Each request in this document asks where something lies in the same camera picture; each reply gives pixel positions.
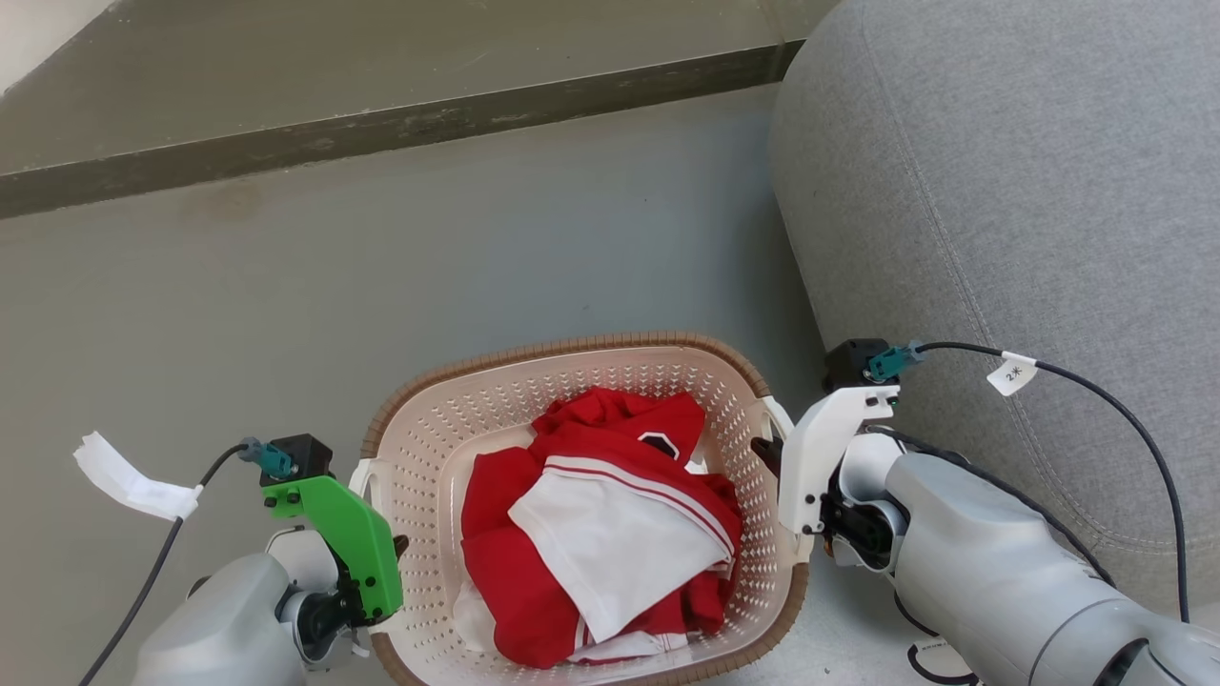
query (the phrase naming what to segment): gray sofa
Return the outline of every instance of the gray sofa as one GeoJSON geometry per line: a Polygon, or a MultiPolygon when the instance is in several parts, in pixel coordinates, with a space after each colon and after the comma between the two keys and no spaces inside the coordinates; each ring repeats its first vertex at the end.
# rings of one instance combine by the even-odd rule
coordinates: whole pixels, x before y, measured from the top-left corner
{"type": "MultiPolygon", "coordinates": [[[[1196,615],[1220,601],[1218,37],[1209,0],[845,0],[771,139],[827,345],[963,341],[1111,391],[1176,477],[1196,615]]],[[[1022,488],[1176,614],[1169,500],[1136,432],[1048,374],[1004,399],[996,365],[930,353],[899,427],[1022,488]]]]}

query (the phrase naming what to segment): black cable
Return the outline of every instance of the black cable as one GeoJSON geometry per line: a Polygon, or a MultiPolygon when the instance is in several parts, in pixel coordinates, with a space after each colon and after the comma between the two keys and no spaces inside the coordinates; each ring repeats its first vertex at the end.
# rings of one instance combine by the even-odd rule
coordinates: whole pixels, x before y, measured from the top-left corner
{"type": "MultiPolygon", "coordinates": [[[[925,353],[927,350],[937,349],[958,349],[958,350],[970,350],[974,353],[983,353],[986,355],[992,355],[996,358],[1004,356],[1003,350],[997,350],[996,348],[986,348],[983,345],[974,345],[971,343],[954,343],[954,342],[938,342],[938,343],[926,343],[915,348],[916,353],[925,353]]],[[[1136,415],[1127,409],[1126,405],[1119,402],[1118,398],[1111,395],[1108,391],[1100,386],[1093,383],[1092,381],[1080,376],[1078,374],[1068,371],[1058,365],[1050,363],[1044,363],[1042,360],[1035,360],[1035,366],[1049,371],[1050,374],[1061,376],[1068,381],[1072,381],[1097,394],[1099,398],[1110,404],[1111,408],[1122,415],[1122,419],[1127,420],[1136,432],[1139,433],[1139,438],[1143,439],[1144,446],[1148,447],[1148,452],[1152,453],[1152,459],[1157,463],[1157,469],[1160,470],[1160,478],[1165,482],[1165,492],[1169,494],[1169,508],[1174,515],[1174,547],[1177,554],[1177,612],[1182,618],[1183,623],[1190,624],[1191,621],[1191,608],[1190,601],[1186,592],[1186,525],[1182,520],[1182,504],[1177,498],[1177,487],[1174,485],[1174,476],[1169,472],[1169,464],[1165,461],[1165,455],[1161,454],[1160,448],[1157,442],[1153,441],[1152,435],[1144,428],[1144,425],[1136,419],[1136,415]]]]}
{"type": "MultiPolygon", "coordinates": [[[[224,450],[224,453],[220,458],[217,458],[215,463],[212,463],[212,466],[209,468],[207,474],[205,474],[204,477],[199,481],[199,485],[207,486],[207,482],[212,480],[212,476],[215,476],[216,471],[221,469],[221,465],[224,464],[224,460],[229,459],[237,453],[240,453],[242,450],[245,450],[246,447],[248,446],[242,443],[238,446],[233,446],[228,450],[224,450]]],[[[89,668],[89,671],[85,673],[84,679],[81,680],[81,686],[88,686],[88,684],[93,681],[93,677],[96,676],[98,671],[101,670],[101,665],[106,664],[106,659],[110,658],[110,653],[115,652],[115,647],[118,646],[118,642],[122,641],[123,635],[127,634],[128,629],[131,629],[132,621],[135,619],[135,615],[140,612],[140,607],[144,605],[144,601],[148,599],[149,592],[152,591],[152,585],[156,582],[157,575],[161,574],[161,568],[165,566],[166,558],[170,557],[170,547],[173,546],[173,540],[178,537],[178,531],[181,530],[182,530],[182,518],[179,516],[173,520],[173,526],[170,529],[170,535],[165,537],[165,543],[161,546],[161,553],[157,554],[156,561],[152,563],[152,570],[149,572],[149,577],[144,580],[144,586],[140,588],[139,594],[135,596],[135,602],[132,603],[132,609],[127,610],[127,616],[123,618],[123,621],[122,624],[118,625],[118,629],[115,631],[115,635],[110,637],[110,642],[106,643],[106,647],[101,649],[101,654],[98,655],[98,659],[93,662],[93,666],[89,668]]]]}
{"type": "Polygon", "coordinates": [[[1088,547],[1085,546],[1085,542],[1081,541],[1080,538],[1077,538],[1076,535],[1072,533],[1070,529],[1068,529],[1066,526],[1064,526],[1064,524],[1061,521],[1059,521],[1055,518],[1055,515],[1050,514],[1050,511],[1047,510],[1046,508],[1043,508],[1041,504],[1038,504],[1037,500],[1035,500],[1033,498],[1026,496],[1020,489],[1017,489],[1015,486],[1008,483],[1003,478],[1000,478],[1000,477],[991,474],[989,471],[987,471],[987,470],[985,470],[985,469],[982,469],[980,466],[970,464],[969,461],[965,460],[965,458],[963,458],[958,453],[953,453],[953,452],[949,452],[949,450],[942,450],[939,448],[928,446],[927,443],[924,443],[922,441],[919,441],[917,438],[911,438],[910,436],[906,436],[905,433],[894,431],[893,428],[889,428],[888,426],[870,426],[870,427],[865,428],[864,431],[867,432],[867,433],[881,433],[881,435],[888,436],[891,438],[894,438],[895,441],[902,441],[903,443],[906,443],[906,444],[911,446],[913,448],[915,448],[915,449],[917,449],[917,450],[920,450],[920,452],[922,452],[925,454],[932,455],[933,458],[939,458],[939,459],[942,459],[942,460],[944,460],[944,461],[947,461],[947,463],[949,463],[949,464],[952,464],[952,465],[961,469],[963,471],[972,474],[972,475],[977,476],[978,478],[982,478],[987,483],[991,483],[996,488],[999,488],[1000,491],[1003,491],[1003,492],[1008,493],[1009,496],[1016,498],[1017,500],[1021,502],[1022,505],[1025,505],[1025,507],[1030,508],[1031,510],[1033,510],[1033,511],[1038,513],[1039,515],[1042,515],[1042,519],[1047,520],[1047,524],[1049,524],[1052,529],[1054,529],[1059,533],[1063,533],[1064,538],[1066,538],[1068,542],[1071,543],[1071,547],[1076,548],[1076,552],[1080,553],[1081,557],[1085,558],[1085,561],[1087,561],[1088,565],[1092,566],[1094,571],[1097,571],[1097,575],[1102,579],[1102,581],[1109,583],[1110,586],[1114,586],[1114,577],[1110,576],[1110,572],[1105,571],[1105,568],[1102,566],[1100,560],[1098,560],[1097,557],[1093,555],[1093,553],[1088,549],[1088,547]]]}

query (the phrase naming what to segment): clothing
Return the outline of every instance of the clothing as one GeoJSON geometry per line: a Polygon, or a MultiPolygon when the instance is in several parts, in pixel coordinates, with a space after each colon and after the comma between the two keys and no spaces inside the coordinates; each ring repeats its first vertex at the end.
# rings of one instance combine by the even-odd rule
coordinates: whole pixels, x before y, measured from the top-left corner
{"type": "Polygon", "coordinates": [[[717,631],[742,521],[732,482],[684,469],[703,424],[686,393],[593,388],[553,404],[528,448],[479,455],[462,508],[475,588],[459,599],[459,630],[488,634],[477,588],[497,649],[542,669],[717,631]]]}

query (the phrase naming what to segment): white fabric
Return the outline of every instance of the white fabric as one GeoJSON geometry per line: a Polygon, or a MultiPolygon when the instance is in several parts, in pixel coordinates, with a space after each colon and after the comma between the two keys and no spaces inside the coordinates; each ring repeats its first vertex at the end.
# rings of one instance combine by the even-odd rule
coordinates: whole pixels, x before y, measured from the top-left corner
{"type": "Polygon", "coordinates": [[[695,524],[684,507],[609,478],[544,471],[509,516],[598,643],[700,571],[732,560],[731,548],[711,531],[720,526],[715,518],[708,515],[710,526],[695,524]]]}
{"type": "MultiPolygon", "coordinates": [[[[487,607],[487,601],[468,580],[461,585],[458,599],[454,601],[454,627],[461,636],[467,651],[476,653],[499,654],[495,649],[495,618],[487,607]]],[[[577,623],[576,634],[572,636],[575,653],[567,658],[569,662],[608,662],[627,658],[642,658],[658,655],[666,651],[681,648],[687,644],[686,634],[662,634],[653,636],[643,631],[633,631],[615,636],[604,643],[584,644],[584,618],[577,623]]]]}
{"type": "Polygon", "coordinates": [[[586,646],[567,658],[567,662],[608,662],[643,658],[647,655],[659,655],[676,648],[682,648],[686,644],[686,634],[661,634],[660,636],[653,636],[643,631],[632,631],[631,634],[615,636],[605,643],[586,646]]]}
{"type": "Polygon", "coordinates": [[[462,581],[458,599],[454,601],[454,627],[467,651],[495,653],[495,618],[487,601],[470,580],[462,581]]]}
{"type": "Polygon", "coordinates": [[[637,476],[622,468],[593,458],[551,455],[547,458],[547,466],[543,468],[543,472],[556,474],[567,478],[588,478],[621,485],[636,496],[664,503],[704,529],[709,536],[716,540],[725,553],[726,560],[732,561],[733,559],[732,542],[720,520],[699,504],[698,500],[673,486],[637,476]]]}

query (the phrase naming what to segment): brown basket rim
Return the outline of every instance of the brown basket rim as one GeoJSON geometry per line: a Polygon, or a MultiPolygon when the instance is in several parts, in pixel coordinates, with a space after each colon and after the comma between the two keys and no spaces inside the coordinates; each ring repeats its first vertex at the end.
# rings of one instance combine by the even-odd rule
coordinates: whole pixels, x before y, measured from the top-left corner
{"type": "MultiPolygon", "coordinates": [[[[759,374],[758,369],[755,369],[744,355],[709,336],[682,331],[653,331],[647,333],[617,333],[588,338],[569,338],[539,345],[523,345],[503,353],[493,353],[471,360],[455,363],[417,376],[404,383],[398,391],[394,392],[393,395],[389,397],[388,400],[386,400],[384,404],[382,404],[377,415],[373,417],[372,422],[370,422],[368,431],[365,433],[365,441],[360,447],[360,459],[373,459],[377,457],[377,450],[381,448],[386,428],[389,426],[390,420],[394,419],[394,415],[398,414],[407,400],[417,395],[423,389],[436,386],[443,381],[449,381],[459,376],[499,366],[542,358],[567,355],[571,353],[658,347],[695,348],[711,353],[732,365],[733,369],[736,369],[742,377],[749,382],[750,389],[754,391],[754,395],[756,398],[771,394],[766,381],[762,380],[762,375],[759,374]]],[[[805,587],[808,583],[809,565],[794,565],[792,568],[792,583],[788,587],[788,597],[783,601],[780,615],[775,619],[771,626],[767,627],[762,636],[748,646],[743,646],[742,648],[721,655],[714,660],[671,669],[658,674],[650,674],[648,676],[639,676],[619,684],[622,686],[682,686],[684,684],[693,684],[703,679],[711,679],[712,676],[727,674],[758,660],[780,644],[780,641],[788,634],[788,630],[792,629],[793,623],[797,621],[800,607],[805,602],[805,587]]],[[[386,673],[389,674],[390,677],[394,679],[394,681],[400,686],[428,686],[427,682],[417,677],[410,669],[407,669],[403,658],[398,654],[398,651],[394,649],[394,643],[390,641],[388,635],[373,634],[372,644],[373,649],[377,652],[377,659],[381,660],[386,673]]]]}

